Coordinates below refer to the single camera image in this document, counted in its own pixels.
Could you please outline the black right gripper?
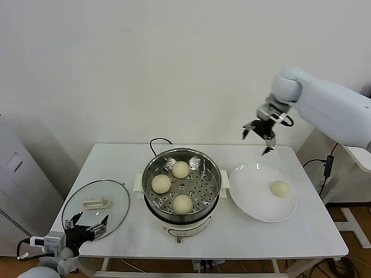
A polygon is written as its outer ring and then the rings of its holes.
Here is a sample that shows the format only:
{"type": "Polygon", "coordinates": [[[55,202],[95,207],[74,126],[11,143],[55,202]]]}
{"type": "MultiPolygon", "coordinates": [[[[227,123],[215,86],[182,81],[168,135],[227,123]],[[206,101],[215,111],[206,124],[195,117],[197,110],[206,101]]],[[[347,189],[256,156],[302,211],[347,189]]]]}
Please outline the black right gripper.
{"type": "Polygon", "coordinates": [[[264,120],[258,118],[243,126],[242,138],[245,139],[251,130],[258,136],[263,137],[266,148],[261,155],[264,156],[276,147],[275,133],[273,132],[274,125],[275,121],[272,119],[264,120]]]}

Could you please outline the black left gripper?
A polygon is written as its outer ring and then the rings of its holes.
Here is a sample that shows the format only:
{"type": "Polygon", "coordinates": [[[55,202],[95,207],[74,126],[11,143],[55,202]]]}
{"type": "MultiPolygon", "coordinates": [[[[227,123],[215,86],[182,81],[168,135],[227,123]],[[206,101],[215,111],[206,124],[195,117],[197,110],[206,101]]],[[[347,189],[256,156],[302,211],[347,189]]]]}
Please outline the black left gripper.
{"type": "Polygon", "coordinates": [[[72,251],[78,251],[84,242],[94,240],[94,234],[104,234],[107,231],[108,215],[103,220],[93,226],[75,225],[83,212],[72,216],[70,220],[65,220],[66,247],[72,251]]]}

